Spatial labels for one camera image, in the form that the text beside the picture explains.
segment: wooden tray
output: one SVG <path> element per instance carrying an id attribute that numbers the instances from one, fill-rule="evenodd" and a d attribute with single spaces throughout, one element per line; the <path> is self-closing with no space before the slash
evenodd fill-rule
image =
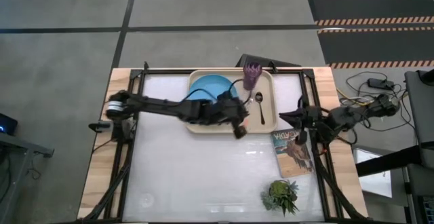
<path id="1" fill-rule="evenodd" d="M 194 71 L 189 77 L 189 89 L 193 82 L 204 75 L 223 75 L 230 81 L 241 79 L 244 77 L 244 72 L 239 69 L 234 70 L 200 70 Z M 249 92 L 244 90 L 243 82 L 239 81 L 235 85 L 239 98 L 245 101 Z M 260 108 L 258 102 L 254 100 L 254 96 L 257 92 L 261 92 L 264 99 L 261 102 L 262 113 L 264 115 L 265 125 L 260 123 Z M 249 111 L 249 116 L 244 119 L 243 125 L 247 129 L 248 133 L 269 133 L 277 127 L 277 109 L 275 102 L 275 91 L 273 77 L 267 71 L 263 71 L 259 77 L 258 83 L 252 92 L 252 101 L 246 104 L 246 108 Z M 187 128 L 194 133 L 233 133 L 232 126 L 230 124 L 213 125 L 213 126 L 200 126 L 187 124 Z"/>

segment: blue bowl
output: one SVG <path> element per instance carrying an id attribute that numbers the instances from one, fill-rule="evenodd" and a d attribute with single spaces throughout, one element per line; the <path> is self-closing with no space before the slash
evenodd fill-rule
<path id="1" fill-rule="evenodd" d="M 200 77 L 197 79 L 193 84 L 191 84 L 189 94 L 196 90 L 196 89 L 204 89 L 208 91 L 214 98 L 217 98 L 218 95 L 222 94 L 223 92 L 227 91 L 229 87 L 231 86 L 232 81 L 228 80 L 226 77 L 221 75 L 204 75 L 203 77 Z M 238 97 L 237 89 L 235 86 L 231 89 L 232 97 Z M 210 96 L 208 93 L 204 91 L 197 91 L 193 93 L 189 100 L 195 100 L 195 99 L 209 99 L 216 102 L 216 100 Z"/>

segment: purple cup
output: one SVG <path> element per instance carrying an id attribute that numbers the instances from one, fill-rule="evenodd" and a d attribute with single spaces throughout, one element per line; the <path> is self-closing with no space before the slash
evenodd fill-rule
<path id="1" fill-rule="evenodd" d="M 252 91 L 256 86 L 256 82 L 258 82 L 260 74 L 262 74 L 262 66 L 257 62 L 250 62 L 244 66 L 243 71 L 243 87 L 247 91 Z"/>

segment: spoon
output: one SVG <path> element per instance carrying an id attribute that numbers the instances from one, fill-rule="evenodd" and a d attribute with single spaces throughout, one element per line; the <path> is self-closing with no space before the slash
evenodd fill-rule
<path id="1" fill-rule="evenodd" d="M 260 105 L 262 100 L 264 100 L 264 97 L 262 96 L 262 93 L 257 92 L 255 95 L 255 100 L 256 102 L 258 102 L 259 104 L 259 109 L 260 109 L 260 123 L 262 125 L 265 125 L 265 120 L 264 120 L 264 114 L 262 114 L 262 106 Z"/>

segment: book cover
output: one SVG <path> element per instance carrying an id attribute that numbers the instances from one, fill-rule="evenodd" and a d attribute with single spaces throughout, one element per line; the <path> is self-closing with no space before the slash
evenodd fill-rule
<path id="1" fill-rule="evenodd" d="M 283 178 L 313 172 L 313 162 L 306 144 L 297 145 L 298 131 L 278 130 L 271 133 L 280 173 Z"/>

